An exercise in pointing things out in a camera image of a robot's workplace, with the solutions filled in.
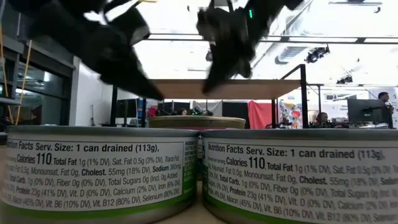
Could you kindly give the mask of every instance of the wooden shelf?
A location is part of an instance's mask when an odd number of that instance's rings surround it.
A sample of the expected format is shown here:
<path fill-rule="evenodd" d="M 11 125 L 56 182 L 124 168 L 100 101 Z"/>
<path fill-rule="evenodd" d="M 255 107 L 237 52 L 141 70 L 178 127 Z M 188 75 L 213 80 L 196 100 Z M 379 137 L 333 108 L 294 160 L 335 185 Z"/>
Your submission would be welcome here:
<path fill-rule="evenodd" d="M 166 99 L 273 100 L 300 87 L 300 80 L 229 80 L 209 95 L 203 80 L 152 80 Z"/>

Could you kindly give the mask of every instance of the person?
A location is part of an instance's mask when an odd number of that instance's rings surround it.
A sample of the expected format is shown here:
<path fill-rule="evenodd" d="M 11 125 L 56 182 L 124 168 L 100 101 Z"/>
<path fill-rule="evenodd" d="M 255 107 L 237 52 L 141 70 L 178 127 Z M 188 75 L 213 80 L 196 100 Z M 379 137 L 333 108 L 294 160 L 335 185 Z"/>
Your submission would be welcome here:
<path fill-rule="evenodd" d="M 310 128 L 335 128 L 335 124 L 329 122 L 328 114 L 325 112 L 318 113 L 315 123 L 310 124 Z"/>
<path fill-rule="evenodd" d="M 388 92 L 380 92 L 377 97 L 386 105 L 386 109 L 388 110 L 388 128 L 393 128 L 392 114 L 394 113 L 394 107 L 388 102 L 390 100 Z"/>

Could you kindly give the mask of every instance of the computer monitor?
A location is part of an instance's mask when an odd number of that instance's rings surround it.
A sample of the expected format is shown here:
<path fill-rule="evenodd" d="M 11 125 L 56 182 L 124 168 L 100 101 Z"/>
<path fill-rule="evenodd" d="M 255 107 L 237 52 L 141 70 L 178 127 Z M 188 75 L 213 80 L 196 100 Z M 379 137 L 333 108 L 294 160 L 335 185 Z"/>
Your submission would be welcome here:
<path fill-rule="evenodd" d="M 388 123 L 389 110 L 381 100 L 347 99 L 348 120 L 353 123 Z"/>
<path fill-rule="evenodd" d="M 118 100 L 116 106 L 117 118 L 136 118 L 137 117 L 137 99 Z"/>

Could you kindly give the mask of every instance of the poster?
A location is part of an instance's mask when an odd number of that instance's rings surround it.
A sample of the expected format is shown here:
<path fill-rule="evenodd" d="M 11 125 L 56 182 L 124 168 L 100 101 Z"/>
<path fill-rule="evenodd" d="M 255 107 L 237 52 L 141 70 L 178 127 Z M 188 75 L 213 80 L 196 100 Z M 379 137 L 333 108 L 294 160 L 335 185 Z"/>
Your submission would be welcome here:
<path fill-rule="evenodd" d="M 291 126 L 286 126 L 287 129 L 301 129 L 303 128 L 303 117 L 302 117 L 302 105 L 301 103 L 285 103 L 279 102 L 279 122 L 285 119 L 290 123 Z"/>

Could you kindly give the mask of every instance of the ceiling duct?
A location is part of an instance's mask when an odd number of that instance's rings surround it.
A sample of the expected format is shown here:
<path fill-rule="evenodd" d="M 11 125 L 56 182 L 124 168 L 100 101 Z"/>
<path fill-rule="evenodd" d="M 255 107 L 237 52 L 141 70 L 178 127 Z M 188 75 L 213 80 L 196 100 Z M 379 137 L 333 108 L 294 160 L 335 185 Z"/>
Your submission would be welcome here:
<path fill-rule="evenodd" d="M 380 6 L 380 0 L 332 0 L 329 4 L 344 4 L 349 6 Z"/>
<path fill-rule="evenodd" d="M 277 65 L 287 65 L 295 56 L 305 50 L 307 47 L 286 47 L 282 53 L 275 57 Z"/>

